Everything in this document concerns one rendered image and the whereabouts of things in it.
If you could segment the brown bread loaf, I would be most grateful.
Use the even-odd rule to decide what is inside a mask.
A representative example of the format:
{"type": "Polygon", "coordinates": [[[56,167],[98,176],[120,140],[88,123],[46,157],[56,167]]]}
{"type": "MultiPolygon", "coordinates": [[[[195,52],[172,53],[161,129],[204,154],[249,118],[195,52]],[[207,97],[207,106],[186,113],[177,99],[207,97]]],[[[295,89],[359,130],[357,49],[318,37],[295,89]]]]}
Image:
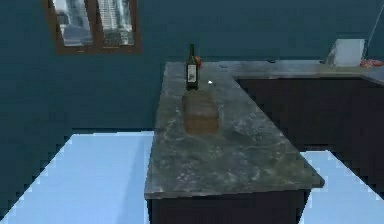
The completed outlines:
{"type": "Polygon", "coordinates": [[[219,130],[219,112],[213,95],[204,90],[182,96],[183,124],[188,134],[214,134],[219,130]]]}

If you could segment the red flat dish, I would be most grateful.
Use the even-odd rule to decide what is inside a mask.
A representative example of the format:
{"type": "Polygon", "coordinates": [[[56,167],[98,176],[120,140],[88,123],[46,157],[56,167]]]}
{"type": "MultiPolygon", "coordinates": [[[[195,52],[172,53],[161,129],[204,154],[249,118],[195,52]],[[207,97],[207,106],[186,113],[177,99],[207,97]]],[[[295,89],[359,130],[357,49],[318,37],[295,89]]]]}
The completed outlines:
{"type": "Polygon", "coordinates": [[[384,61],[380,60],[374,60],[374,59],[367,59],[367,60],[362,60],[360,62],[360,66],[364,68],[369,68],[369,67],[382,67],[384,66],[384,61]]]}

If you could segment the dark green wine bottle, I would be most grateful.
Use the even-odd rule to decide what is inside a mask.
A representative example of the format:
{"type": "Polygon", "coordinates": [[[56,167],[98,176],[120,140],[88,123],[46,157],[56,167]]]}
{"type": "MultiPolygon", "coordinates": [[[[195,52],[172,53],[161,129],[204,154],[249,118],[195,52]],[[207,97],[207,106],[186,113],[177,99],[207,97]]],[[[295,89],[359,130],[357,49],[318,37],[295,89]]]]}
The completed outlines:
{"type": "Polygon", "coordinates": [[[186,89],[197,90],[198,89],[198,68],[197,60],[194,54],[194,45],[190,45],[189,57],[186,62],[186,89]]]}

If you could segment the grey marble kitchen counter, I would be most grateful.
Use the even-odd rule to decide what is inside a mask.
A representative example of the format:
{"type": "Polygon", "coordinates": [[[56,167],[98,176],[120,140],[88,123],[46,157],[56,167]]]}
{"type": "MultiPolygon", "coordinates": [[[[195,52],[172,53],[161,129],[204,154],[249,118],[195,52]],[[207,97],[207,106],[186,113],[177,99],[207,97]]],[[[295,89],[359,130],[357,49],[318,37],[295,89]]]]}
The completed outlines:
{"type": "Polygon", "coordinates": [[[384,199],[384,66],[209,62],[215,100],[203,134],[185,131],[185,68],[166,65],[144,196],[150,224],[299,224],[326,150],[384,199]]]}

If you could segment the brown framed window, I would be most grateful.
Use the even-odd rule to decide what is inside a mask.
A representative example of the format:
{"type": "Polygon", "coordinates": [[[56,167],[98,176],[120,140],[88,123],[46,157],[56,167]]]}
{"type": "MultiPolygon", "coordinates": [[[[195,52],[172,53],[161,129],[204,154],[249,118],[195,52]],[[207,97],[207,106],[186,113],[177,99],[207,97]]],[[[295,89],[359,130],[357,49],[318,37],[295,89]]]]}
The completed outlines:
{"type": "Polygon", "coordinates": [[[138,0],[41,0],[55,51],[142,52],[138,0]]]}

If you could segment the white box appliance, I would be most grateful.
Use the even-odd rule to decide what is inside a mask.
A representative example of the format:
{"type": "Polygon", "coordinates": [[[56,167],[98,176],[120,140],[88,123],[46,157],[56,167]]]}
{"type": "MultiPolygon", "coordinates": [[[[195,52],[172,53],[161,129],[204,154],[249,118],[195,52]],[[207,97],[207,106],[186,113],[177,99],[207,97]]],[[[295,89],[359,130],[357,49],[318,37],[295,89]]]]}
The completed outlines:
{"type": "Polygon", "coordinates": [[[364,39],[336,39],[325,64],[331,67],[358,67],[364,47],[364,39]]]}

